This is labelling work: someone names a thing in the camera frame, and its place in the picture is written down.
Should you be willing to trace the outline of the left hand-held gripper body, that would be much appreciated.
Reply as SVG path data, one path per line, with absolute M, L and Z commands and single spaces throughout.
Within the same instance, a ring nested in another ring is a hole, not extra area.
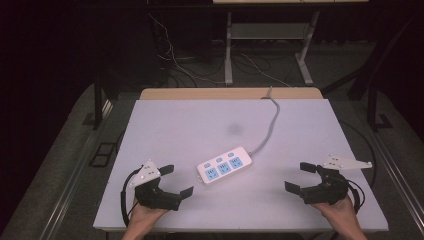
M 177 211 L 182 201 L 180 194 L 169 193 L 159 187 L 160 168 L 153 160 L 148 160 L 130 181 L 129 187 L 134 189 L 135 198 L 141 206 Z

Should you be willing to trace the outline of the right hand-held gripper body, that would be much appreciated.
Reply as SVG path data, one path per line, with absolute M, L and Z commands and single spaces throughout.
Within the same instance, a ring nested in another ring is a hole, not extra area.
M 344 199 L 348 191 L 352 192 L 356 205 L 363 203 L 358 191 L 352 187 L 350 181 L 341 174 L 341 171 L 371 168 L 373 166 L 371 162 L 329 155 L 322 164 L 316 166 L 315 173 L 320 176 L 321 183 L 312 187 L 300 188 L 299 196 L 305 204 L 328 203 L 333 205 Z

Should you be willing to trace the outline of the white power strip blue sockets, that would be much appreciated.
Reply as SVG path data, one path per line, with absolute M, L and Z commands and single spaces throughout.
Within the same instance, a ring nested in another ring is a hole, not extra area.
M 200 181 L 205 185 L 232 176 L 253 163 L 244 147 L 237 147 L 197 165 Z

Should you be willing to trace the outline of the person's left hand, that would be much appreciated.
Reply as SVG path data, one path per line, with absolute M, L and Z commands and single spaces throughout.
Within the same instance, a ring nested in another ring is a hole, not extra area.
M 166 209 L 151 209 L 137 203 L 121 240 L 143 240 L 156 222 L 166 213 Z

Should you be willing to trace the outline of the person's right hand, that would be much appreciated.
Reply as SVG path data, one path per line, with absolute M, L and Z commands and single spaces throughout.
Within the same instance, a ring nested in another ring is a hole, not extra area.
M 333 205 L 315 203 L 312 204 L 312 207 L 321 212 L 343 240 L 368 240 L 361 229 L 353 203 L 348 195 Z

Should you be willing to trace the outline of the white table cover board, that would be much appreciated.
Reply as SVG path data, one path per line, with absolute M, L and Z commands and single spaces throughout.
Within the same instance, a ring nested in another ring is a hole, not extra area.
M 253 155 L 247 169 L 221 181 L 200 182 L 197 165 L 242 146 Z M 313 207 L 286 192 L 284 182 L 320 183 L 300 170 L 329 155 L 353 153 L 330 103 L 325 100 L 139 100 L 101 201 L 94 226 L 120 231 L 125 225 L 120 193 L 127 176 L 153 160 L 172 164 L 163 190 L 194 187 L 191 197 L 155 225 L 159 232 L 313 232 L 329 224 Z

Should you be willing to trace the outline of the wooden table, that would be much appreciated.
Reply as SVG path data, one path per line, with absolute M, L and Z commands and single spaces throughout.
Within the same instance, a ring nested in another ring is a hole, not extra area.
M 261 99 L 268 95 L 274 99 L 322 99 L 314 87 L 272 88 L 149 88 L 141 92 L 141 100 L 207 100 L 207 99 Z

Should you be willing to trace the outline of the black metal stand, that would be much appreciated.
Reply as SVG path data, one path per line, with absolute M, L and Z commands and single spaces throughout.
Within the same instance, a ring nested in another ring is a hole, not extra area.
M 114 99 L 116 97 L 116 89 L 112 75 L 109 71 L 98 72 L 94 78 L 94 126 L 96 130 L 103 120 L 103 100 Z
M 390 129 L 393 125 L 385 114 L 377 113 L 378 83 L 376 80 L 370 83 L 368 89 L 367 123 L 374 132 L 379 129 Z

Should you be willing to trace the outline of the black slanted stand leg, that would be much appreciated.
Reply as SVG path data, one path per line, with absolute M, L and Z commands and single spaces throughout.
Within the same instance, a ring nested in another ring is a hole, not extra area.
M 326 96 L 342 85 L 352 82 L 352 86 L 348 90 L 347 96 L 351 100 L 360 100 L 368 87 L 374 82 L 376 74 L 380 70 L 389 53 L 392 51 L 406 29 L 419 18 L 419 15 L 419 11 L 405 15 L 387 15 L 385 20 L 381 23 L 381 28 L 378 31 L 377 42 L 374 50 L 371 52 L 371 55 L 365 63 L 336 82 L 322 88 L 322 95 Z

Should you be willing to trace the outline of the black rectangular floor frame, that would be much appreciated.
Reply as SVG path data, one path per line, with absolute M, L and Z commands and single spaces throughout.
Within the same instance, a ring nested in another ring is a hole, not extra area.
M 105 168 L 108 166 L 116 144 L 113 142 L 101 142 L 89 162 L 90 167 Z

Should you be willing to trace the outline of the aluminium floor rail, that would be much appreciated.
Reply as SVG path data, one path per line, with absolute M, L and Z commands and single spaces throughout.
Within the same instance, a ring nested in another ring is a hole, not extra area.
M 40 169 L 45 219 L 36 240 L 106 240 L 93 227 L 108 168 L 89 165 L 102 142 L 103 127 L 94 127 L 94 100 L 82 97 L 68 118 Z
M 415 134 L 372 132 L 381 161 L 424 236 L 424 143 Z

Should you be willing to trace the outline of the white metal desk frame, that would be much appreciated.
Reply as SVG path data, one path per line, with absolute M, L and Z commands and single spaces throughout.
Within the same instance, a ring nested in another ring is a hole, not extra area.
M 313 80 L 306 65 L 306 55 L 320 16 L 315 11 L 309 22 L 299 23 L 235 23 L 232 13 L 227 14 L 226 49 L 224 59 L 224 83 L 233 84 L 231 59 L 231 43 L 233 40 L 302 40 L 302 49 L 295 54 L 296 63 L 306 85 L 312 85 Z

